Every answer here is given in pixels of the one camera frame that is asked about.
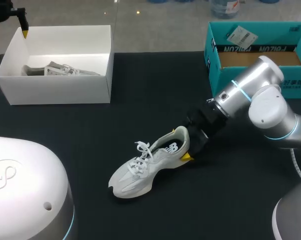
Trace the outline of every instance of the teal cardboard box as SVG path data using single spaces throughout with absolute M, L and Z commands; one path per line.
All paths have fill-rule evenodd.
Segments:
M 229 41 L 239 26 L 248 32 L 240 41 L 257 36 L 248 47 Z M 213 96 L 260 55 L 270 57 L 283 72 L 283 96 L 301 99 L 301 22 L 210 22 L 204 58 Z

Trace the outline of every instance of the black table surface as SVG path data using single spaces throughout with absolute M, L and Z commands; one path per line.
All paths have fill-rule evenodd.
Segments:
M 273 209 L 301 180 L 290 152 L 245 116 L 193 162 L 159 172 L 146 195 L 110 195 L 113 172 L 139 154 L 134 142 L 154 142 L 211 97 L 203 52 L 116 53 L 113 69 L 111 104 L 10 106 L 0 90 L 0 136 L 34 141 L 60 158 L 79 239 L 273 240 Z M 301 99 L 289 103 L 301 114 Z M 301 168 L 301 150 L 296 158 Z

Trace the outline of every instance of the shoe sole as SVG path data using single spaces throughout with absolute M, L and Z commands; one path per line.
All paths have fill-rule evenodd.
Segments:
M 178 167 L 180 167 L 180 166 L 182 166 L 182 165 L 184 165 L 184 164 L 186 164 L 188 162 L 189 161 L 181 161 L 181 160 L 179 160 L 179 161 L 174 162 L 173 164 L 167 165 L 166 167 L 162 168 L 161 170 L 163 170 L 163 169 L 176 169 L 176 168 L 178 168 Z M 156 174 L 154 175 L 154 177 L 152 178 L 152 180 L 149 182 L 148 185 L 146 185 L 142 190 L 140 190 L 140 191 L 138 191 L 138 192 L 136 192 L 134 194 L 127 195 L 127 196 L 117 196 L 114 192 L 113 192 L 113 194 L 114 194 L 115 197 L 117 197 L 119 199 L 132 199 L 132 198 L 137 198 L 139 196 L 147 194 L 150 190 L 152 190 L 153 181 L 154 181 L 154 178 L 155 178 Z

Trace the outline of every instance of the gray floor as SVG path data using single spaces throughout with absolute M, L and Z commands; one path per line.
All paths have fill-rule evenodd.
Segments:
M 111 25 L 116 52 L 202 51 L 212 16 L 205 0 L 149 3 L 147 0 L 12 0 L 25 7 L 30 26 Z M 301 21 L 301 0 L 275 4 L 246 0 L 230 21 Z M 0 23 L 0 54 L 19 22 Z

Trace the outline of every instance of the white sneaker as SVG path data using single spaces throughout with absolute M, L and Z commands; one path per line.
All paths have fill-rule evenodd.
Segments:
M 99 76 L 93 71 L 76 69 L 72 66 L 57 64 L 51 61 L 45 67 L 29 67 L 24 65 L 21 69 L 22 76 Z
M 136 143 L 141 156 L 123 164 L 108 182 L 118 198 L 130 199 L 148 193 L 160 170 L 175 169 L 188 162 L 181 160 L 190 147 L 190 137 L 184 126 L 162 136 L 151 147 L 149 143 Z

